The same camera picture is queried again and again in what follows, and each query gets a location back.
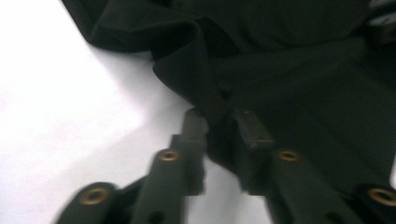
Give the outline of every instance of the white tabletop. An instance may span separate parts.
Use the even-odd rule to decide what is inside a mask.
[[[89,46],[60,1],[8,1],[0,27],[1,224],[54,223],[80,188],[127,186],[180,132],[191,105],[155,77],[148,52]],[[205,167],[187,223],[270,223],[261,197]]]

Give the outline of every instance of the black cloth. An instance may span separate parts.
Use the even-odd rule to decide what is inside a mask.
[[[152,52],[158,78],[207,117],[209,156],[231,171],[239,106],[337,188],[389,183],[396,47],[367,46],[366,1],[63,1],[89,43]]]

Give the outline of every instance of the black fabric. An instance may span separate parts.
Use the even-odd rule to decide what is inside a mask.
[[[208,154],[228,169],[233,170],[230,110],[241,106],[256,111],[282,147],[309,155],[337,188],[389,183],[396,68],[388,63],[396,64],[396,47],[366,45],[361,28],[369,17],[367,2],[64,0],[64,5],[89,43],[150,50],[158,78],[208,118]]]

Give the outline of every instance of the black garment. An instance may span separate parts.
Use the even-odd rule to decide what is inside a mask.
[[[229,113],[239,106],[258,113],[281,147],[309,155],[335,187],[389,184],[396,149],[396,46],[366,45],[361,27],[367,2],[64,4],[91,44],[152,52],[158,78],[208,118],[208,154],[228,169]]]

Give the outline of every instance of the round hole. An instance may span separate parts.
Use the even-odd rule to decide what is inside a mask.
[[[396,206],[396,194],[386,189],[369,189],[371,199],[387,206]]]
[[[148,216],[149,224],[161,224],[165,220],[165,214],[163,212],[153,212]]]
[[[93,205],[103,202],[108,197],[107,189],[90,189],[84,192],[79,198],[82,204]]]
[[[279,158],[284,161],[299,161],[300,155],[292,151],[282,151],[279,153]]]
[[[344,219],[340,215],[334,212],[327,213],[326,218],[329,219],[329,221],[334,224],[345,224]]]
[[[165,151],[161,154],[162,161],[175,161],[178,159],[178,153],[175,151]]]

